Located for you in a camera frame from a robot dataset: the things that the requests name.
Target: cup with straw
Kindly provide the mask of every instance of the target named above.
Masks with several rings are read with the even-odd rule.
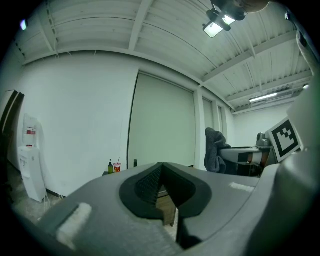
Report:
[[[114,171],[115,171],[116,173],[119,173],[119,172],[120,172],[121,163],[120,163],[119,161],[120,161],[120,157],[119,157],[119,159],[118,159],[118,162],[115,162],[115,163],[113,164]]]

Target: fluorescent light fixture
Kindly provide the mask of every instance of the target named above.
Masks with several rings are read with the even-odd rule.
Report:
[[[20,22],[20,27],[21,27],[22,30],[26,30],[27,22],[26,22],[25,19]]]
[[[218,26],[216,23],[212,22],[210,25],[208,25],[204,32],[211,38],[214,38],[216,35],[218,35],[223,30],[222,27]]]
[[[232,23],[235,22],[234,19],[225,16],[224,18],[222,18],[222,20],[227,24],[230,25]],[[204,32],[211,38],[214,38],[216,35],[218,35],[222,30],[224,30],[222,27],[220,27],[219,25],[217,25],[216,23],[212,22],[211,24],[207,25],[204,28]]]
[[[233,18],[230,18],[229,16],[224,16],[224,18],[222,18],[223,19],[223,21],[226,23],[226,24],[228,24],[228,25],[231,25],[232,23],[234,23],[236,20],[235,19],[233,19]]]
[[[256,101],[260,101],[260,100],[267,99],[267,98],[274,97],[274,96],[277,96],[277,93],[261,96],[261,97],[258,97],[258,98],[252,98],[249,101],[250,102],[256,102]]]

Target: white wall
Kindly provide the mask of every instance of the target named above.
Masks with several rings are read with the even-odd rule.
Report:
[[[212,102],[203,99],[204,124],[205,128],[214,128],[214,113],[212,110]]]
[[[229,108],[225,108],[225,119],[226,119],[226,130],[227,130],[227,137],[226,143],[229,144],[231,147],[236,147],[236,131],[235,131],[235,117],[231,113]]]
[[[206,121],[204,110],[204,98],[200,89],[193,93],[195,114],[195,152],[194,167],[206,171]]]
[[[198,89],[196,82],[172,69],[117,53],[61,54],[59,58],[48,57],[24,68],[12,61],[5,62],[0,70],[0,93],[17,90],[25,94],[14,125],[9,160],[19,169],[17,147],[22,145],[23,118],[28,113],[42,125],[39,147],[47,189],[68,196],[100,177],[110,158],[115,162],[120,157],[124,170],[139,70],[191,91]],[[201,89],[201,94],[225,105],[207,90]]]
[[[252,111],[234,116],[233,147],[250,147],[256,144],[258,133],[264,133],[286,118],[291,104]]]

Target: red cup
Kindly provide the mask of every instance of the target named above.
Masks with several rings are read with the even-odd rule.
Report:
[[[113,164],[113,167],[114,167],[114,171],[115,171],[116,173],[118,173],[118,172],[120,172],[121,163],[116,162],[116,163]]]

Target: ceiling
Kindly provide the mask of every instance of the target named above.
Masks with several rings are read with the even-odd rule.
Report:
[[[293,101],[312,73],[280,5],[214,38],[203,32],[209,8],[210,0],[46,0],[16,35],[14,51],[24,65],[74,51],[137,56],[184,74],[235,112]],[[279,93],[249,102],[271,92]]]

